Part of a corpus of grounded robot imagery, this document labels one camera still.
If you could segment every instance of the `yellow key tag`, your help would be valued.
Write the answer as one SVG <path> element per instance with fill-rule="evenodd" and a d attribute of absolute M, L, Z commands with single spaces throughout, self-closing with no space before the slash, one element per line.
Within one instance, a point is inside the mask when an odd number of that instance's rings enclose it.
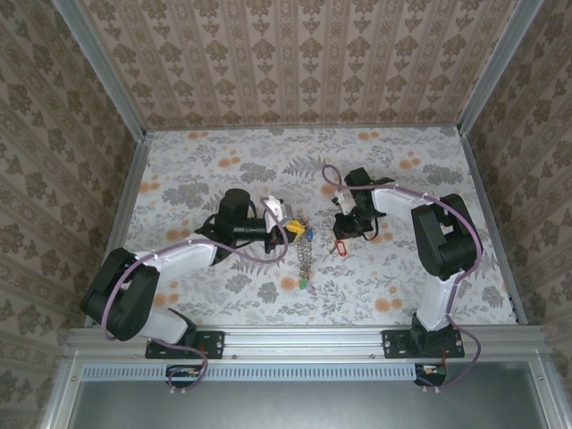
<path fill-rule="evenodd" d="M 294 242 L 298 241 L 298 239 L 300 238 L 300 236 L 306 232 L 306 229 L 304 228 L 304 226 L 302 226 L 302 224 L 296 220 L 288 223 L 285 227 L 288 231 L 290 232 L 295 232 L 296 233 L 296 238 L 294 239 Z"/>

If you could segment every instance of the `floral tablecloth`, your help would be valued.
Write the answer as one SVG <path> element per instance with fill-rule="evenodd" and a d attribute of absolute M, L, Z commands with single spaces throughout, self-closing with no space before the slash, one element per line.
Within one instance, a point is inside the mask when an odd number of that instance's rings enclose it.
<path fill-rule="evenodd" d="M 330 253 L 338 212 L 324 184 L 324 163 L 345 175 L 363 166 L 372 178 L 435 196 L 460 194 L 484 244 L 483 264 L 458 291 L 462 324 L 513 324 L 514 316 L 457 131 L 450 128 L 322 128 L 162 131 L 154 135 L 126 248 L 161 248 L 188 237 L 213 214 L 223 193 L 243 188 L 257 202 L 283 198 L 315 232 L 311 281 L 299 288 L 296 246 L 277 265 L 230 256 L 162 285 L 154 305 L 198 324 L 409 324 L 423 297 L 425 270 L 414 233 L 397 218 L 380 221 L 370 242 L 348 240 Z M 264 257 L 262 243 L 245 248 Z"/>

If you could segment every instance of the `metal chain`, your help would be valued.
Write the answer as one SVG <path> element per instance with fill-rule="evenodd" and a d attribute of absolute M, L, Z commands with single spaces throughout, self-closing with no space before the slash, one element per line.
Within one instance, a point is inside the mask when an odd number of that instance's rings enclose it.
<path fill-rule="evenodd" d="M 306 231 L 310 228 L 310 219 L 304 215 L 299 215 L 297 218 L 298 222 L 304 226 Z M 312 271 L 312 263 L 314 259 L 312 258 L 312 241 L 307 240 L 306 234 L 303 234 L 296 242 L 296 250 L 298 252 L 298 262 L 299 262 L 299 273 L 301 279 L 310 279 L 310 273 Z"/>

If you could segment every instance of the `white plastic part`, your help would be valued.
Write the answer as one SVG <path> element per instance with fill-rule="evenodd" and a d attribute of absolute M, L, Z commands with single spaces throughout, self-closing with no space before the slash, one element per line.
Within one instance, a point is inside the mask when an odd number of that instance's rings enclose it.
<path fill-rule="evenodd" d="M 445 282 L 439 277 L 427 276 L 423 302 L 417 310 L 417 318 L 427 331 L 438 331 L 449 324 L 447 304 L 453 283 L 461 273 L 453 274 Z"/>
<path fill-rule="evenodd" d="M 176 344 L 187 331 L 187 328 L 187 322 L 174 314 L 173 311 L 151 308 L 149 318 L 138 335 Z"/>
<path fill-rule="evenodd" d="M 356 201 L 354 200 L 354 198 L 351 197 L 351 195 L 349 195 L 346 198 L 346 195 L 344 195 L 344 194 L 345 193 L 343 191 L 337 190 L 335 197 L 338 200 L 337 204 L 338 204 L 338 206 L 340 206 L 341 211 L 345 215 L 349 215 L 349 212 L 351 212 L 351 209 L 356 206 Z"/>
<path fill-rule="evenodd" d="M 155 257 L 145 263 L 153 266 L 161 274 L 159 285 L 171 279 L 183 275 L 184 273 L 205 266 L 210 266 L 215 260 L 216 246 L 212 244 L 193 244 L 193 240 L 204 239 L 205 236 L 199 234 L 191 235 L 187 240 L 188 246 L 178 248 L 172 252 Z M 137 258 L 153 254 L 153 252 L 139 252 Z"/>
<path fill-rule="evenodd" d="M 284 213 L 282 212 L 282 203 L 274 198 L 272 195 L 268 196 L 268 199 L 265 201 L 268 209 L 272 210 L 278 221 L 281 221 L 284 218 Z M 274 226 L 276 226 L 276 222 L 270 215 L 265 212 L 265 221 L 266 221 L 266 232 L 270 232 Z"/>
<path fill-rule="evenodd" d="M 372 191 L 372 199 L 375 210 L 397 216 L 407 221 L 411 227 L 413 227 L 411 210 L 430 204 L 429 201 L 404 194 L 395 189 L 375 189 Z"/>

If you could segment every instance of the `red key tag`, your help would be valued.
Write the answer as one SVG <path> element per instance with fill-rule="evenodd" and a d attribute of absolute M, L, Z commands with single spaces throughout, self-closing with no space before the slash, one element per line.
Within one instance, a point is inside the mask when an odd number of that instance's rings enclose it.
<path fill-rule="evenodd" d="M 341 257 L 344 257 L 348 254 L 348 250 L 346 250 L 346 245 L 342 240 L 336 241 L 336 248 L 338 249 L 338 253 Z"/>

